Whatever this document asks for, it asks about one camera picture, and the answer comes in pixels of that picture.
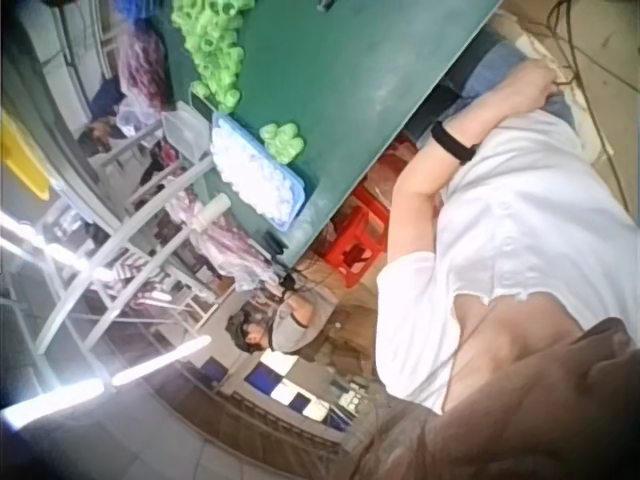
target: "worker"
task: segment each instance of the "worker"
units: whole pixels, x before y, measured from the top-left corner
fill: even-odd
[[[236,347],[247,353],[271,349],[344,376],[371,378],[375,309],[349,301],[336,305],[322,285],[291,287],[266,284],[248,308],[229,318],[226,330]]]
[[[496,45],[400,175],[376,367],[433,414],[395,414],[349,478],[639,478],[639,230],[556,82]]]

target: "blue tray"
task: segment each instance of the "blue tray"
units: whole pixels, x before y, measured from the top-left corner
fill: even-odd
[[[223,113],[214,112],[211,123],[214,126],[219,126],[221,123],[224,123],[226,126],[230,127],[235,133],[238,134],[240,138],[242,138],[245,142],[247,142],[254,150],[262,156],[264,161],[271,163],[277,170],[279,170],[285,178],[288,178],[291,182],[291,191],[293,193],[293,205],[291,207],[291,213],[289,218],[284,222],[277,222],[271,218],[264,217],[271,225],[276,227],[281,232],[286,232],[291,223],[296,218],[296,215],[300,213],[300,209],[305,201],[304,195],[304,182],[300,177],[298,177],[295,173],[293,173],[289,168],[285,165],[278,163],[269,152],[264,148],[261,142],[256,140],[253,135],[247,132],[244,128],[242,128],[235,120],[233,120],[229,115],[225,115]]]

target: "red plastic stool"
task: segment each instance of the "red plastic stool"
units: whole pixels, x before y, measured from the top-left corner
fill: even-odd
[[[386,251],[389,226],[389,212],[362,184],[352,196],[362,205],[354,207],[347,219],[336,226],[337,238],[324,255],[325,261],[342,273],[347,288],[355,287]],[[378,237],[368,231],[372,216],[382,224],[383,233]]]

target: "blue jeans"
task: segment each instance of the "blue jeans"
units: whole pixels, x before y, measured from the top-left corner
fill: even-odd
[[[527,58],[490,28],[480,30],[440,82],[460,95],[460,99],[444,112],[439,120],[444,121],[459,113],[475,99],[493,90]],[[543,110],[564,120],[575,129],[571,108],[561,92],[551,95]],[[422,147],[429,137],[430,132],[423,135],[417,142],[418,147]]]

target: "dark hair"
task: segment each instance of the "dark hair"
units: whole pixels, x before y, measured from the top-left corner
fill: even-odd
[[[229,317],[225,330],[231,337],[231,340],[233,340],[233,343],[238,350],[245,353],[262,351],[262,347],[260,345],[253,345],[247,342],[246,327],[250,323],[251,314],[244,309],[240,309],[240,311]]]
[[[93,127],[91,125],[85,128],[78,137],[78,146],[87,158],[100,153],[100,148],[93,138]]]

